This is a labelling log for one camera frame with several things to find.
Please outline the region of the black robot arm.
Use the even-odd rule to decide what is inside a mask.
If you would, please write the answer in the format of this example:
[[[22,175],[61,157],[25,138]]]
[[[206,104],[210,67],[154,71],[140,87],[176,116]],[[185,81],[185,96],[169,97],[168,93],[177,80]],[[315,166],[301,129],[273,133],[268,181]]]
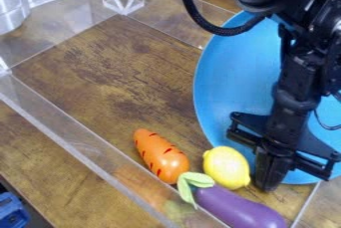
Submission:
[[[327,180],[341,152],[317,139],[308,121],[321,99],[341,92],[341,0],[237,0],[279,22],[281,73],[269,115],[235,112],[228,137],[256,154],[256,186],[271,191],[300,169]]]

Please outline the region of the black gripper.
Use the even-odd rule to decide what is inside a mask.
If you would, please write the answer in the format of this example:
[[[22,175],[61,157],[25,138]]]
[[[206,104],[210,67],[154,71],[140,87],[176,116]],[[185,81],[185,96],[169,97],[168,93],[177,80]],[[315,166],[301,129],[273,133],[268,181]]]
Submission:
[[[255,183],[264,191],[273,191],[295,169],[328,180],[341,161],[341,153],[308,128],[321,97],[309,94],[299,98],[299,94],[277,88],[273,100],[271,115],[233,112],[227,132],[231,139],[253,149]]]

